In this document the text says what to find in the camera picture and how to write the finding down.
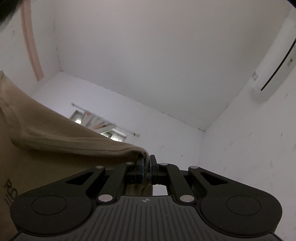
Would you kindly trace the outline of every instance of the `beige fabric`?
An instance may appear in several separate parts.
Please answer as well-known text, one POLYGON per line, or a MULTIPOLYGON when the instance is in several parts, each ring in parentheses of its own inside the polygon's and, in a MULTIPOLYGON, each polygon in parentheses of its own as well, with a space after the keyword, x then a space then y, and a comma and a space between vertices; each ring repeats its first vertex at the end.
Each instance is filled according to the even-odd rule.
MULTIPOLYGON (((113 169, 148 153, 115 142, 37 103, 0 72, 0 240, 16 229, 9 206, 17 195, 97 165, 113 169)), ((152 195, 152 186, 131 185, 130 195, 152 195)))

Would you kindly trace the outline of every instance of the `ribbed gray panel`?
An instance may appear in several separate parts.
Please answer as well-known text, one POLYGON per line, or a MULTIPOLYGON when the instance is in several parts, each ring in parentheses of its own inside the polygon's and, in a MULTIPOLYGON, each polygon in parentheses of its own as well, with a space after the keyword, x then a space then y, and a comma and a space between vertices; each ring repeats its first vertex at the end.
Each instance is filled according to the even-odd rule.
POLYGON ((275 235, 242 239, 220 234, 193 207, 176 204, 169 196, 122 196, 99 206, 78 229, 58 237, 18 235, 14 241, 279 241, 275 235))

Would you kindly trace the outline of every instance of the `curtain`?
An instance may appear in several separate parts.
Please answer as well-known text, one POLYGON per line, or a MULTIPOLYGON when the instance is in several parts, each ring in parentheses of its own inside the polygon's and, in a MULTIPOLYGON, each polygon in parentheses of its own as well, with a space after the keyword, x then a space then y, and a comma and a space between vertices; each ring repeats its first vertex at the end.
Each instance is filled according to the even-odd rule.
POLYGON ((116 125, 89 112, 84 112, 81 125, 100 134, 110 131, 116 127, 116 125))

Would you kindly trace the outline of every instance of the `curtain rod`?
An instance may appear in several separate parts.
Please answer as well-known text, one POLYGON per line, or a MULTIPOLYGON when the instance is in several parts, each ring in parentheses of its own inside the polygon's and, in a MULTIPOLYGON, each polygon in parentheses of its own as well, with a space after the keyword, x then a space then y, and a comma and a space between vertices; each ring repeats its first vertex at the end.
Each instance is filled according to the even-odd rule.
MULTIPOLYGON (((85 111, 85 112, 89 112, 89 113, 91 113, 91 114, 93 114, 93 115, 96 115, 97 117, 100 117, 99 115, 94 114, 94 113, 90 112, 89 110, 86 110, 86 109, 84 109, 84 108, 82 108, 82 107, 80 107, 80 106, 74 104, 73 102, 71 103, 71 105, 74 106, 74 107, 76 107, 76 108, 78 108, 78 109, 80 109, 80 110, 83 110, 83 111, 85 111)), ((135 132, 132 132, 132 131, 126 129, 126 128, 122 128, 122 127, 120 127, 120 126, 118 126, 118 125, 116 125, 116 126, 117 126, 118 128, 120 128, 120 129, 122 129, 123 131, 132 134, 132 135, 135 136, 135 137, 140 137, 140 134, 137 134, 137 133, 135 133, 135 132)))

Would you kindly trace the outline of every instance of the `air conditioner label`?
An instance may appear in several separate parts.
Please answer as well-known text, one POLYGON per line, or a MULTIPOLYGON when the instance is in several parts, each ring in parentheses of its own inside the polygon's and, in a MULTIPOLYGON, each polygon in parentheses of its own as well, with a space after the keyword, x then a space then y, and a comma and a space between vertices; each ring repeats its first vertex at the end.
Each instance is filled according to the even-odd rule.
POLYGON ((258 78, 258 74, 256 73, 256 71, 254 72, 254 74, 252 74, 252 78, 254 81, 256 81, 256 79, 258 78))

